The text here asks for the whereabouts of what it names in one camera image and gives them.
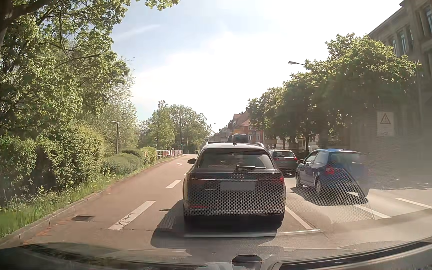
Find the drain grate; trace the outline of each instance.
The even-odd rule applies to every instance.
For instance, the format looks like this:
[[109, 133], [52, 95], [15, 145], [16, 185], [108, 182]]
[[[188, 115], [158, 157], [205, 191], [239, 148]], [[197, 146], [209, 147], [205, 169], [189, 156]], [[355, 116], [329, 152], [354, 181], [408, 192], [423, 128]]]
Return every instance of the drain grate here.
[[88, 222], [88, 221], [92, 220], [93, 218], [94, 218], [94, 216], [76, 215], [73, 218], [71, 218], [71, 220], [76, 221], [76, 222]]

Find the barrier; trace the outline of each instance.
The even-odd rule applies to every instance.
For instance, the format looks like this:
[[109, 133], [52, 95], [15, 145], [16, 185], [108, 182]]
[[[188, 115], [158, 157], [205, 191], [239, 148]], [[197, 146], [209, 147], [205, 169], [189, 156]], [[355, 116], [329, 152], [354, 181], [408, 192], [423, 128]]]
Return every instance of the barrier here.
[[181, 156], [181, 155], [183, 155], [183, 150], [173, 150], [173, 149], [156, 150], [156, 159], [157, 160], [165, 159], [165, 158], [172, 158], [172, 157]]

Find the triangle sign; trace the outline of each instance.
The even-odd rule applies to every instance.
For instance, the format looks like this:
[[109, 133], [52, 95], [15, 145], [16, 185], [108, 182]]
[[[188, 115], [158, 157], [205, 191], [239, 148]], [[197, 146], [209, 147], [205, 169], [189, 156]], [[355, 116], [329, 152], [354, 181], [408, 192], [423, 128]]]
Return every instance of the triangle sign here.
[[389, 121], [389, 118], [386, 115], [386, 113], [382, 116], [381, 122], [379, 122], [379, 123], [385, 124], [385, 125], [391, 125], [391, 122]]

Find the black audi suv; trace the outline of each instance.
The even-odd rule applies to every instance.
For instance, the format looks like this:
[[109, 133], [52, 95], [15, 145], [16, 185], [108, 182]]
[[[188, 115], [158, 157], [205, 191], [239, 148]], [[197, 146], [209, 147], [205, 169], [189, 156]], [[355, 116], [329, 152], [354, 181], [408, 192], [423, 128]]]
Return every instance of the black audi suv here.
[[258, 144], [219, 143], [203, 147], [183, 183], [184, 219], [263, 215], [284, 218], [286, 186], [269, 152]]

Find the blue car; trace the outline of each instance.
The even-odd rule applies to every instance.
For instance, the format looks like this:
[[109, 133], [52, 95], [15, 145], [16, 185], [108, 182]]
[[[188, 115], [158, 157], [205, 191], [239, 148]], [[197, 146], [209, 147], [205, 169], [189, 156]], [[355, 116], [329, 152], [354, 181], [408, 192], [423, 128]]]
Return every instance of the blue car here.
[[320, 198], [340, 192], [368, 196], [368, 169], [360, 152], [345, 149], [312, 151], [297, 167], [296, 187], [313, 187]]

